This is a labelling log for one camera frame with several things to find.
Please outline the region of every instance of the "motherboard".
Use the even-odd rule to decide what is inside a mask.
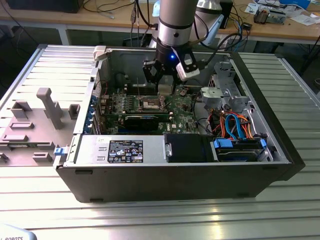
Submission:
[[[127,94],[117,89],[100,103],[101,130],[107,135],[163,135],[199,133],[193,115],[195,95],[177,88],[172,95]]]

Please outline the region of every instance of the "wire bundle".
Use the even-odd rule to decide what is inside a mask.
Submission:
[[[211,121],[212,117],[213,117],[213,113],[210,114],[210,116],[208,117],[208,120]],[[235,121],[235,125],[232,130],[229,129],[229,121]],[[245,133],[245,137],[247,139],[254,138],[251,134],[250,121],[248,121],[248,119],[241,114],[238,114],[233,111],[221,111],[219,122],[220,122],[219,125],[217,125],[215,129],[212,130],[212,134],[215,137],[226,138],[229,135],[229,139],[236,140],[237,137],[233,134],[233,132],[234,132],[234,129],[237,128],[238,137],[243,138],[244,135],[242,133],[242,130],[239,128],[239,126],[241,126],[241,128]]]

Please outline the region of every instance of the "power cable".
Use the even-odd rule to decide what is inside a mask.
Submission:
[[[139,0],[135,0],[134,2],[136,3],[136,6],[137,6],[137,8],[138,8],[138,11],[139,11],[139,13],[140,13],[140,16],[141,16],[142,20],[144,21],[144,23],[145,23],[148,27],[151,28],[151,27],[152,27],[152,24],[150,24],[150,22],[148,22],[148,21],[145,19],[145,16],[144,16],[144,14],[142,13],[141,8],[140,8],[140,5],[139,5]]]
[[[118,6],[118,7],[115,7],[115,8],[112,8],[112,9],[108,9],[108,10],[100,10],[100,11],[96,11],[96,10],[91,10],[91,9],[88,9],[86,8],[86,4],[88,2],[90,2],[91,0],[87,0],[83,3],[83,8],[89,12],[92,12],[92,13],[106,13],[106,12],[110,12],[110,11],[113,11],[113,10],[117,10],[117,9],[120,9],[120,8],[124,8],[126,6],[130,6],[130,5],[133,5],[134,2],[131,2],[129,4],[125,4],[125,5],[122,5],[122,6]],[[105,4],[102,4],[98,7],[98,9],[101,7],[101,6],[104,6],[104,5],[109,5],[109,4],[115,4],[115,3],[105,3]]]
[[[193,22],[193,25],[194,25],[194,32],[195,32],[196,38],[197,38],[198,40],[201,40],[200,37],[199,37],[199,33],[198,33],[196,21]],[[227,47],[221,47],[221,46],[225,43],[226,40],[228,40],[230,37],[233,37],[233,36],[239,36],[239,39],[238,39],[238,41],[237,41],[236,43],[231,44],[230,46],[227,46]],[[242,40],[242,34],[240,34],[240,33],[238,33],[238,32],[235,32],[235,33],[231,33],[231,34],[227,35],[227,36],[219,43],[219,45],[217,46],[217,48],[213,48],[213,47],[211,47],[211,46],[205,45],[203,42],[202,42],[202,44],[200,43],[200,44],[201,44],[202,46],[204,46],[205,48],[214,51],[213,54],[211,55],[211,57],[209,58],[209,60],[205,63],[205,65],[208,65],[208,64],[209,64],[209,62],[214,58],[214,56],[216,55],[216,53],[217,53],[218,50],[225,50],[225,49],[230,48],[231,46],[235,46],[235,45],[237,45],[238,43],[240,43],[241,40]]]

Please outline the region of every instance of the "white cable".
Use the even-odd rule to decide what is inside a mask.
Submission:
[[[22,31],[19,33],[18,41],[16,41],[16,51],[19,53],[19,41],[21,34],[23,33],[24,29],[22,28]]]

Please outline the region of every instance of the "desk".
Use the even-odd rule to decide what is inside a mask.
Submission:
[[[110,2],[110,0],[97,0],[98,5],[107,2]],[[291,19],[286,19],[284,25],[272,23],[267,23],[265,25],[256,24],[253,20],[253,14],[240,11],[240,8],[241,10],[245,9],[243,5],[247,5],[250,2],[250,0],[235,0],[235,7],[238,9],[239,15],[245,22],[252,24],[252,30],[248,38],[249,40],[314,44],[320,35],[320,24],[305,26]],[[111,6],[112,8],[115,8],[128,3],[129,0],[120,0],[118,3]],[[81,8],[78,13],[74,14],[51,11],[12,10],[7,3],[5,3],[5,7],[22,26],[57,29],[63,45],[71,44],[67,30],[129,32],[131,28],[130,16],[132,6],[126,6],[115,10],[113,12],[114,19],[105,17],[96,12],[89,12],[83,8]],[[86,7],[91,10],[96,10],[95,1],[90,1]],[[150,4],[149,8],[151,16],[153,4]],[[320,6],[311,4],[309,9],[320,11]],[[144,15],[147,16],[147,4],[141,3],[141,10],[144,12]],[[151,16],[150,21],[154,23],[155,19]],[[1,6],[0,25],[17,25]],[[142,19],[140,20],[140,28],[147,28]],[[225,36],[234,33],[235,31],[236,28],[234,27],[234,24],[232,21],[229,21],[226,29],[220,29],[218,31],[217,38],[223,39]],[[137,32],[137,25],[134,26],[133,32]]]

